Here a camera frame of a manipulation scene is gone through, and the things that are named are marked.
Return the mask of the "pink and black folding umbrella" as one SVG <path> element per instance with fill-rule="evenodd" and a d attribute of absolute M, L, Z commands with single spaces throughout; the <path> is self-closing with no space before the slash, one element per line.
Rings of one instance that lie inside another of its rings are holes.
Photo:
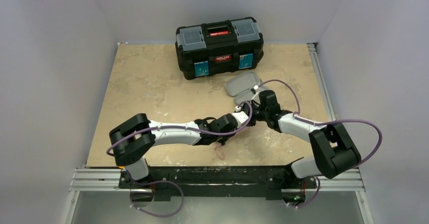
<path fill-rule="evenodd" d="M 223 147 L 223 145 L 221 143 L 216 142 L 214 144 L 214 152 L 220 160 L 225 160 L 226 156 L 225 156 L 224 152 L 222 151 L 222 147 Z"/>

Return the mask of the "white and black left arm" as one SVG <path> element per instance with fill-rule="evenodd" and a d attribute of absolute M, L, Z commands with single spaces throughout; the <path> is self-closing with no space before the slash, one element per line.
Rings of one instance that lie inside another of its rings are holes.
<path fill-rule="evenodd" d="M 223 144 L 243 130 L 251 116 L 251 110 L 238 111 L 218 119 L 205 118 L 173 124 L 149 120 L 146 114 L 139 113 L 109 133 L 111 146 L 106 153 L 114 157 L 116 165 L 123 166 L 133 180 L 140 181 L 149 176 L 144 155 L 150 148 L 170 144 Z"/>

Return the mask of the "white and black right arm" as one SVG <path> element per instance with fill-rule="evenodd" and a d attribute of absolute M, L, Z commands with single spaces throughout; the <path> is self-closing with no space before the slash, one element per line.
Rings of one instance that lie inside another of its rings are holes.
<path fill-rule="evenodd" d="M 263 121 L 278 133 L 292 135 L 311 145 L 313 155 L 290 164 L 296 178 L 324 176 L 332 179 L 361 162 L 361 154 L 342 123 L 318 123 L 281 109 L 276 94 L 266 90 L 251 100 L 251 124 Z"/>

